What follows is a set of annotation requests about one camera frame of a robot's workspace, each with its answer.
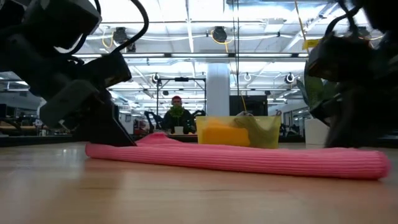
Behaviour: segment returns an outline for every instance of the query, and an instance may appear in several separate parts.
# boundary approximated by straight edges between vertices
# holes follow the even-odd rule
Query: black cable wire
[[[241,47],[241,44],[240,44],[240,38],[241,38],[240,31],[241,31],[241,29],[240,29],[240,26],[239,26],[239,1],[236,2],[236,8],[238,9],[238,18],[237,18],[237,21],[238,21],[238,52],[236,54],[236,61],[237,61],[237,63],[236,63],[236,73],[238,74],[238,79],[239,79],[239,53],[240,53],[239,49]]]
[[[100,0],[94,0],[95,2],[95,7],[97,8],[98,13],[101,15],[101,4]]]
[[[125,43],[119,45],[118,47],[116,47],[113,52],[119,52],[123,49],[125,49],[128,45],[133,44],[135,41],[137,41],[138,39],[140,39],[148,30],[149,27],[149,18],[148,18],[148,14],[144,9],[144,6],[142,6],[142,4],[138,1],[138,0],[131,0],[132,3],[134,5],[136,5],[136,7],[138,8],[139,12],[142,15],[142,18],[144,19],[144,27],[138,32],[138,34],[136,34],[134,37],[132,37],[131,39],[129,39],[128,41],[126,41]]]
[[[348,22],[349,22],[349,30],[350,30],[353,34],[358,35],[358,34],[359,34],[358,27],[357,27],[356,24],[355,24],[353,15],[349,12],[347,6],[344,4],[344,0],[339,0],[339,1],[338,1],[338,4],[339,4],[339,6],[341,7],[341,9],[342,9],[342,10],[346,13],[346,15],[347,15],[347,19],[348,19]]]
[[[238,96],[239,96],[239,68],[238,68],[238,51],[236,49],[236,34],[235,34],[235,6],[234,0],[232,0],[232,26],[233,26],[233,35],[234,35],[234,52],[235,52],[235,67],[236,67],[236,86],[238,88]]]
[[[325,36],[326,36],[326,35],[329,35],[329,34],[333,31],[333,29],[335,28],[336,24],[337,24],[339,21],[341,21],[341,20],[347,18],[348,16],[351,16],[351,17],[352,17],[352,16],[356,15],[356,14],[358,13],[359,9],[360,9],[360,7],[354,7],[352,10],[348,11],[348,13],[346,13],[346,14],[344,14],[344,15],[342,15],[342,16],[339,16],[339,17],[333,19],[333,20],[329,23],[328,27],[326,28]]]
[[[83,35],[80,37],[79,42],[76,44],[76,47],[75,47],[73,50],[71,50],[71,51],[69,51],[68,53],[65,53],[65,54],[67,54],[67,55],[73,55],[73,54],[77,53],[77,52],[81,49],[81,47],[83,46],[83,44],[85,44],[86,38],[87,38],[87,35],[86,35],[86,34],[83,34]]]

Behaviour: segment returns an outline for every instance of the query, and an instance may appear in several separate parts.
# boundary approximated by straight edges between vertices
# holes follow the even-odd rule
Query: office desk
[[[3,224],[396,224],[397,211],[396,167],[372,182],[102,161],[81,143],[0,150]]]

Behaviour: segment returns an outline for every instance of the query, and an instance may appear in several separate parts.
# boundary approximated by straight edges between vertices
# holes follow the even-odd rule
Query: white pillar
[[[229,68],[226,63],[209,63],[207,76],[206,113],[229,116]]]

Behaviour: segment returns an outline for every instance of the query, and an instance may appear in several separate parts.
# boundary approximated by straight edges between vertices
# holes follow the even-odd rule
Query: pink towel
[[[141,162],[202,169],[265,174],[380,179],[390,163],[383,152],[356,149],[254,149],[250,147],[182,143],[162,133],[151,134],[137,147],[87,144],[95,159]]]

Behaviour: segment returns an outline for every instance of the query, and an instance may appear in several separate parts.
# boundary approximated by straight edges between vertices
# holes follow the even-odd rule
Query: translucent yellow bin
[[[197,116],[199,144],[277,149],[280,116]]]

